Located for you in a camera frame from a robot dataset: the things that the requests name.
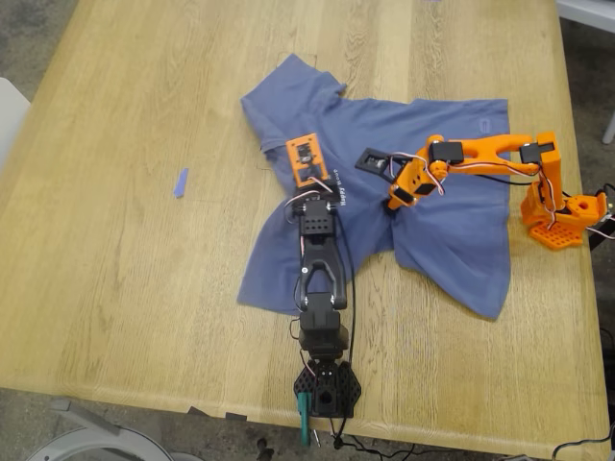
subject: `t-shirt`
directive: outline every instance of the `t-shirt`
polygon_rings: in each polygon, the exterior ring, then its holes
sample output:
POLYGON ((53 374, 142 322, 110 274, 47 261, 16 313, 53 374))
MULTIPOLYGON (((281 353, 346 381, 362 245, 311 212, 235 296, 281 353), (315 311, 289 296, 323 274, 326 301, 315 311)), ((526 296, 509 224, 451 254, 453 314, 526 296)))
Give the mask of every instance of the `t-shirt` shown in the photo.
MULTIPOLYGON (((356 169, 355 163, 367 147, 414 154, 431 134, 449 139, 508 133, 506 100, 417 99, 409 104, 350 100, 340 96, 345 87, 331 73, 290 55, 241 98, 278 181, 290 197, 295 182, 284 143, 316 133, 327 170, 340 187, 342 200, 337 209, 355 270, 360 271, 367 256, 393 250, 400 266, 431 278, 478 314, 496 318, 510 279, 508 185, 452 174, 443 183, 444 196, 434 191, 416 206, 402 207, 391 217, 382 206, 389 183, 356 169)), ((287 200, 264 224, 237 300, 296 314, 299 231, 296 223, 286 220, 283 205, 287 200)), ((349 275, 340 239, 338 246, 349 275)), ((309 291, 318 289, 310 285, 309 291)), ((411 309, 412 300, 398 308, 411 309)))

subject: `black bracket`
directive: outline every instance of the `black bracket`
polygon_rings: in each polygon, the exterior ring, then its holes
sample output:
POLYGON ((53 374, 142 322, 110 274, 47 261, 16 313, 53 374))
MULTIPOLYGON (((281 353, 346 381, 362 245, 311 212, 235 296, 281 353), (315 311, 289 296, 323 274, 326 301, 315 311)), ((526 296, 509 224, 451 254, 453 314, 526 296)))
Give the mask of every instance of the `black bracket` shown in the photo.
POLYGON ((346 361, 310 360, 307 364, 316 374, 304 368, 295 380, 295 396, 300 392, 311 393, 309 415, 315 418, 352 418, 355 404, 361 395, 361 386, 346 361))

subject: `gray floor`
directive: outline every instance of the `gray floor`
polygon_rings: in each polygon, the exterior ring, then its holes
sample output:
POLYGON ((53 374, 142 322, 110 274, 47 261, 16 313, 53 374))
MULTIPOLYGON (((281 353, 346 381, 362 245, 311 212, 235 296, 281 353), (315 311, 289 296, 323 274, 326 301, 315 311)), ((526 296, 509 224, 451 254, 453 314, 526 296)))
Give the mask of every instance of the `gray floor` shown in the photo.
MULTIPOLYGON (((30 100, 35 95, 76 0, 0 0, 0 77, 8 78, 30 100)), ((573 100, 583 190, 593 193, 604 182, 615 182, 615 143, 600 142, 615 109, 615 36, 585 26, 562 22, 566 61, 573 100)), ((603 244, 592 253, 598 306, 603 327, 615 331, 615 246, 603 244)), ((49 398, 0 389, 0 461, 26 459, 37 446, 70 425, 47 411, 49 398)), ((330 438, 325 446, 302 449, 296 429, 216 420, 207 417, 143 410, 97 402, 87 408, 110 421, 134 427, 170 450, 185 451, 209 460, 254 460, 256 441, 266 437, 277 452, 275 459, 377 459, 352 449, 335 451, 330 438)), ((404 444, 365 439, 384 452, 407 448, 404 444)), ((496 456, 467 451, 431 453, 430 460, 490 460, 496 456)))

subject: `table surface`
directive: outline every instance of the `table surface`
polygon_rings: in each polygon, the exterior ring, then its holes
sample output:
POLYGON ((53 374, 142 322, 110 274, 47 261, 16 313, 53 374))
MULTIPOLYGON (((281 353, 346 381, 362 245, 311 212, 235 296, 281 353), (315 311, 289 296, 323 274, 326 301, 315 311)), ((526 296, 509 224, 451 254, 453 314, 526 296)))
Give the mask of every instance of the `table surface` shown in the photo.
MULTIPOLYGON (((552 1, 84 0, 0 177, 0 386, 299 424, 288 317, 235 302, 283 198, 238 99, 290 52, 349 98, 507 98, 580 192, 552 1)), ((496 322, 391 253, 360 268, 348 432, 539 457, 604 436, 589 252, 528 238, 524 193, 496 322)))

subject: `black cable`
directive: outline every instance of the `black cable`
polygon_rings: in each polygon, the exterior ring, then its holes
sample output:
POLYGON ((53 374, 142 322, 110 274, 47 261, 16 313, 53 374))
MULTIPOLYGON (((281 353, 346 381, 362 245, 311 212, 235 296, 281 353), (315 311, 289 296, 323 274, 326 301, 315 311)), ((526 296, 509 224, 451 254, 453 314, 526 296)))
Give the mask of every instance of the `black cable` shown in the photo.
POLYGON ((613 339, 613 334, 606 328, 600 328, 600 332, 609 337, 611 340, 611 349, 615 351, 615 339, 613 339))
POLYGON ((609 187, 613 192, 615 192, 615 185, 611 184, 610 182, 605 182, 603 185, 604 193, 606 193, 607 187, 609 187))
POLYGON ((579 441, 576 441, 576 442, 568 442, 566 444, 558 445, 553 450, 553 454, 551 455, 551 461, 556 461, 557 452, 560 451, 561 449, 565 449, 566 447, 576 447, 578 445, 583 445, 583 444, 601 444, 602 442, 606 442, 606 441, 610 440, 611 437, 613 436, 613 430, 614 429, 615 429, 615 423, 613 423, 611 425, 611 428, 608 431, 608 435, 606 437, 602 438, 602 439, 583 439, 583 440, 579 440, 579 441))
POLYGON ((296 339, 296 340, 299 340, 299 336, 295 336, 294 334, 292 334, 292 324, 293 324, 293 322, 298 322, 298 321, 299 321, 298 318, 297 319, 292 319, 290 321, 290 323, 288 324, 288 332, 290 333, 290 337, 292 339, 296 339))
POLYGON ((405 453, 406 456, 403 459, 407 459, 413 452, 414 452, 414 448, 416 447, 415 444, 412 444, 412 447, 410 449, 398 449, 397 451, 395 451, 394 453, 391 454, 384 454, 381 451, 377 450, 377 449, 367 449, 360 441, 357 437, 355 437, 354 435, 351 435, 351 437, 353 438, 353 440, 355 442, 358 443, 358 445, 361 447, 361 449, 357 449, 357 447, 355 447, 355 449, 357 451, 365 451, 367 453, 371 453, 371 454, 377 454, 381 459, 386 458, 386 459, 392 459, 395 456, 397 456, 398 454, 403 454, 405 453))
POLYGON ((458 449, 424 449, 423 451, 414 451, 412 454, 420 456, 426 453, 450 453, 452 451, 459 451, 458 449))
MULTIPOLYGON (((350 253, 350 245, 348 244, 348 238, 346 236, 346 231, 344 230, 344 225, 342 224, 342 220, 339 217, 339 214, 335 214, 337 218, 337 223, 339 224, 339 230, 342 235, 342 240, 344 241, 344 247, 346 248, 346 256, 348 257, 348 262, 350 264, 350 274, 351 274, 351 286, 353 290, 353 321, 351 326, 351 337, 350 337, 350 348, 348 350, 348 368, 349 371, 353 369, 353 351, 355 350, 355 325, 357 323, 357 289, 355 287, 355 264, 353 263, 353 256, 350 253)), ((350 398, 350 380, 347 380, 349 386, 349 398, 350 398)), ((348 407, 345 408, 344 411, 344 419, 342 420, 342 424, 335 434, 335 442, 334 446, 338 445, 340 448, 343 447, 343 441, 341 439, 342 432, 344 431, 344 426, 346 425, 346 421, 348 420, 348 407)))
POLYGON ((494 178, 493 176, 487 175, 476 175, 479 178, 485 178, 486 180, 501 182, 502 184, 510 184, 510 185, 531 185, 531 182, 512 182, 507 180, 501 180, 500 178, 494 178))

